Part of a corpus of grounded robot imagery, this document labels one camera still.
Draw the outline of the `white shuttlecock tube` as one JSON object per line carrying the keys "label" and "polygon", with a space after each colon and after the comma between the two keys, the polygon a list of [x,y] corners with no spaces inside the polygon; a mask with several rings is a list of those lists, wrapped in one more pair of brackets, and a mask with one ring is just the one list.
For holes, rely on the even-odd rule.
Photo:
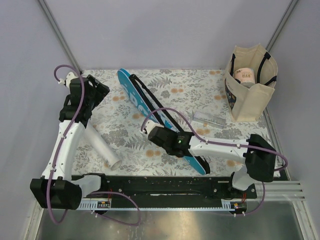
{"label": "white shuttlecock tube", "polygon": [[87,124],[84,135],[99,156],[108,163],[112,171],[121,166],[123,161],[90,123]]}

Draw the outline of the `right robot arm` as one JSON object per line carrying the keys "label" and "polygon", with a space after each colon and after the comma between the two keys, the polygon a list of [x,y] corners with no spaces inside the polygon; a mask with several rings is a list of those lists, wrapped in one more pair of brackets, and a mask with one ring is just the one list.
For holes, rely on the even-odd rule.
{"label": "right robot arm", "polygon": [[260,135],[248,139],[199,139],[193,132],[176,132],[155,123],[145,128],[148,140],[163,148],[168,155],[179,158],[213,156],[243,164],[233,173],[228,194],[239,198],[256,182],[271,183],[275,171],[275,149]]}

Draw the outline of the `blue racket cover bag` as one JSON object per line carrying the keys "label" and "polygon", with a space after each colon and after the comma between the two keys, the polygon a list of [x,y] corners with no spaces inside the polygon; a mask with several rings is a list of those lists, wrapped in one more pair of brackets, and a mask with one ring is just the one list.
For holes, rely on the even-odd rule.
{"label": "blue racket cover bag", "polygon": [[[163,107],[154,94],[135,74],[130,74],[121,68],[117,71],[117,76],[120,85],[127,93],[131,102],[145,117],[153,110]],[[183,131],[183,128],[174,120],[167,110],[156,112],[150,119],[175,132]],[[211,171],[209,163],[200,156],[185,156],[184,159],[201,175],[209,174]]]}

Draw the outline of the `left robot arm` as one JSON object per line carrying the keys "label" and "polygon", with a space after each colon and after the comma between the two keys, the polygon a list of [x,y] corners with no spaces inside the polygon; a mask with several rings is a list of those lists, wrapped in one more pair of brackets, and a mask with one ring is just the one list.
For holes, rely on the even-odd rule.
{"label": "left robot arm", "polygon": [[80,139],[89,128],[92,111],[110,92],[108,86],[92,75],[74,78],[69,83],[69,95],[59,113],[56,143],[40,178],[33,178],[30,190],[39,205],[46,209],[76,210],[81,200],[93,193],[102,198],[109,186],[103,173],[72,175],[72,166]]}

